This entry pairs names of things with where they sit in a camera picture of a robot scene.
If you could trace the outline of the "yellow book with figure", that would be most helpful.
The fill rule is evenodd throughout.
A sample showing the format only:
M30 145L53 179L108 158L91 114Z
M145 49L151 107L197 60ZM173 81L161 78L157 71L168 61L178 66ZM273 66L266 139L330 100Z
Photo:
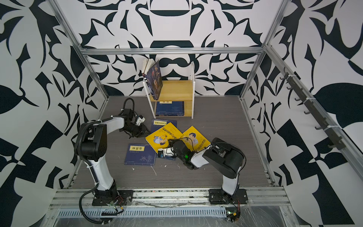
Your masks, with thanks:
M169 146L169 140L177 140L183 136L172 123L168 123L146 137L146 141L152 149L158 153L160 149Z

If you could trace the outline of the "purple book with old man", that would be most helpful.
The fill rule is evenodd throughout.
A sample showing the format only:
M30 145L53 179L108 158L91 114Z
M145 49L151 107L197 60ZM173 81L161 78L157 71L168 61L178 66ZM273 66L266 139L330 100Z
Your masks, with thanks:
M159 61L155 62L156 63L149 69L148 73L144 74L143 76L147 80L147 84L149 86L150 92L152 93L153 99L159 100L163 82Z

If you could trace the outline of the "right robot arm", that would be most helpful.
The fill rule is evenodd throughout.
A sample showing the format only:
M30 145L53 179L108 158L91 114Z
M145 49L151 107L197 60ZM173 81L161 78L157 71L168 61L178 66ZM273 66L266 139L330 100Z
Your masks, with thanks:
M193 152L181 140L170 140L167 148L160 149L165 157L180 159L190 170L212 165L223 176L222 195L233 197L239 189L240 171L246 165L245 154L237 146L214 138L210 145L199 152Z

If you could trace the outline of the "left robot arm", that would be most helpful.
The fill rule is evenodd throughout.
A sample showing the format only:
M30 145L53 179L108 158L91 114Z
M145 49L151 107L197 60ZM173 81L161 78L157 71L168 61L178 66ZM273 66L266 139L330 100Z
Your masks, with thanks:
M131 109L123 109L117 116L104 120L83 123L78 132L74 153L86 164L95 183L95 197L115 200L119 194L111 176L105 154L107 136L114 131L125 132L130 138L146 137L150 134L144 124L145 117Z

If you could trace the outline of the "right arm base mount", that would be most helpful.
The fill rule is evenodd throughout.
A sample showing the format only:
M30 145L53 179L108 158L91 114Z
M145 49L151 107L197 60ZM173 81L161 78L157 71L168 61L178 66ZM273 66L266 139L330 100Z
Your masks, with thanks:
M248 196L245 189L237 189L237 191L230 195L222 189L209 189L209 203L212 205L219 204L247 204Z

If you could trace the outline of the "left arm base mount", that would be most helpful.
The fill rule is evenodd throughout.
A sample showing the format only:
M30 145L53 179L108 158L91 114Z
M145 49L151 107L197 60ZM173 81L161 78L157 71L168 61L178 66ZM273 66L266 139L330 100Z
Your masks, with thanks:
M124 206L132 202L133 193L133 190L118 190L117 192L96 190L92 205L106 206L113 202L115 205Z

